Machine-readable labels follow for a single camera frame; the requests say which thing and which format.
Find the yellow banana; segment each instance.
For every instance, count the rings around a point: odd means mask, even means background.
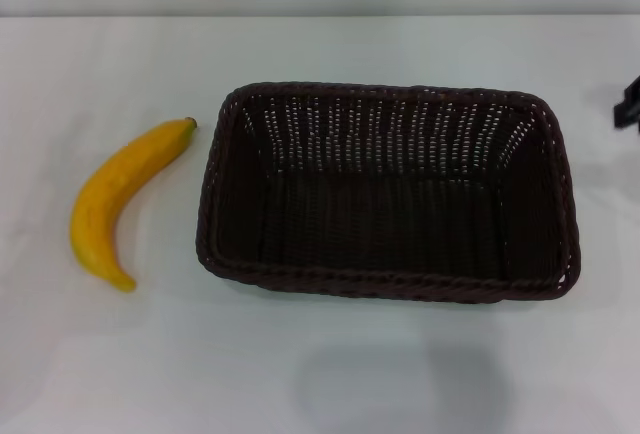
[[[118,262],[115,224],[138,189],[189,146],[196,126],[190,117],[156,126],[115,153],[86,182],[71,214],[71,247],[89,272],[122,291],[136,288]]]

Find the basket bottom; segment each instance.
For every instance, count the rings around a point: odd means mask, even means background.
[[[269,183],[260,259],[499,279],[496,201],[463,179],[281,174]]]

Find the black object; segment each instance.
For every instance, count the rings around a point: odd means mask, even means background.
[[[640,77],[624,90],[624,101],[613,108],[613,122],[624,129],[640,121]]]
[[[555,299],[580,248],[558,121],[520,92],[253,84],[222,105],[200,262],[274,291]]]

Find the toy banana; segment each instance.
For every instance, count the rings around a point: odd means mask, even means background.
[[[71,215],[71,247],[89,272],[114,287],[133,291],[136,281],[118,262],[115,225],[129,199],[189,146],[196,121],[168,121],[115,153],[86,182]]]

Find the basket rim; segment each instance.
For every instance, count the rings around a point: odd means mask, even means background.
[[[549,168],[553,179],[554,203],[557,220],[560,223],[561,259],[555,276],[540,280],[501,280],[476,279],[472,277],[450,277],[440,274],[411,271],[359,270],[352,268],[327,268],[323,266],[292,266],[278,263],[248,262],[232,260],[223,256],[217,243],[220,186],[224,183],[227,168],[229,143],[224,133],[233,129],[242,109],[243,102],[253,96],[269,95],[317,95],[333,97],[357,97],[379,99],[419,99],[422,101],[438,101],[450,99],[457,104],[491,105],[503,103],[510,107],[520,107],[527,113],[536,115],[540,121],[540,132],[547,141],[552,158]],[[455,297],[456,291],[464,299],[487,299],[489,297],[512,300],[554,299],[562,297],[577,282],[580,275],[579,232],[575,218],[572,180],[566,156],[564,140],[558,120],[548,104],[537,96],[519,91],[500,91],[484,88],[440,88],[431,86],[385,86],[366,84],[336,84],[314,82],[262,82],[248,84],[231,92],[219,112],[214,141],[211,146],[207,168],[202,184],[198,226],[196,234],[196,250],[203,266],[219,277],[254,284],[246,281],[255,274],[269,276],[270,279],[287,279],[295,277],[340,276],[346,284],[353,284],[356,289],[358,281],[354,279],[366,276],[368,282],[389,282],[390,279],[402,278],[410,283],[419,278],[425,284],[437,285],[448,297]]]

